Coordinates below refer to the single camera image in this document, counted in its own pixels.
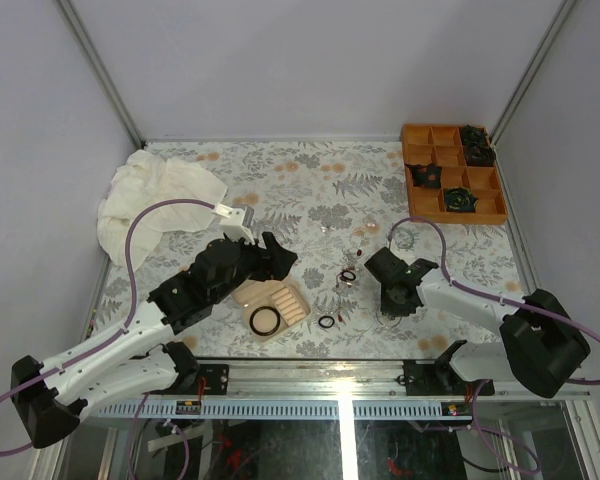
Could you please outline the beige jewelry box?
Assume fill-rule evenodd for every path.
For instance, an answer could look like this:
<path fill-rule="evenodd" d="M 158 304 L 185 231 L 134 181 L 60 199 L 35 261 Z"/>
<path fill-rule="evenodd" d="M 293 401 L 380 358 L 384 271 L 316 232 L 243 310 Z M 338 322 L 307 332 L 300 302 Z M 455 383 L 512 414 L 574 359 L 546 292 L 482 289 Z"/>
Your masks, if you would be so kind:
<path fill-rule="evenodd" d="M 265 282 L 247 280 L 231 298 L 241 308 L 247 330 L 260 343 L 290 332 L 311 316 L 311 306 L 291 276 Z"/>

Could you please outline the black bangle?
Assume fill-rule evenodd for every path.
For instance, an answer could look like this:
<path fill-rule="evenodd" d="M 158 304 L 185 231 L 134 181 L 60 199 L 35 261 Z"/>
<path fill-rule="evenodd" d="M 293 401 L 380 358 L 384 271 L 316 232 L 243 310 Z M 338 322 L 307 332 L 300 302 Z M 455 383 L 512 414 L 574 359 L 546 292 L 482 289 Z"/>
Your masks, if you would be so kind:
<path fill-rule="evenodd" d="M 262 306 L 255 309 L 249 318 L 251 331 L 260 337 L 275 334 L 281 326 L 281 315 L 271 306 Z"/>

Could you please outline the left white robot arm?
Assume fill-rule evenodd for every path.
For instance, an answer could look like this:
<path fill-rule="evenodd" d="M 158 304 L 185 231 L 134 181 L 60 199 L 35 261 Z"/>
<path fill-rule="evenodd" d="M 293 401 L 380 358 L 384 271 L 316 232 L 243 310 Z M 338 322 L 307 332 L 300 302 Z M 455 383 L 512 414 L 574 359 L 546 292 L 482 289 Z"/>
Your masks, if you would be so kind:
<path fill-rule="evenodd" d="M 283 280 L 296 263 L 271 232 L 249 244 L 210 242 L 188 270 L 150 292 L 121 321 L 56 356 L 12 366 L 12 403 L 33 448 L 69 436 L 92 412 L 144 393 L 188 394 L 199 363 L 176 336 L 209 317 L 245 281 Z"/>

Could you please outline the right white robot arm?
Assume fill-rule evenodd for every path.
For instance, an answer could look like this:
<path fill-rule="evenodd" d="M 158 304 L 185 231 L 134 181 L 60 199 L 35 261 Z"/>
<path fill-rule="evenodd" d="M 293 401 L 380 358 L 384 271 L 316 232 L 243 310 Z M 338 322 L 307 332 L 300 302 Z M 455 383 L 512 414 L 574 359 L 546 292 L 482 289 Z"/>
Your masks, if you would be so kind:
<path fill-rule="evenodd" d="M 494 343 L 462 343 L 436 369 L 437 385 L 447 394 L 458 394 L 475 380 L 516 380 L 533 394 L 551 398 L 591 352 L 578 329 L 549 316 L 565 316 L 566 311 L 545 290 L 508 305 L 495 293 L 464 292 L 438 264 L 425 259 L 408 264 L 387 247 L 371 256 L 365 268 L 380 283 L 382 314 L 406 317 L 426 307 L 499 336 Z"/>

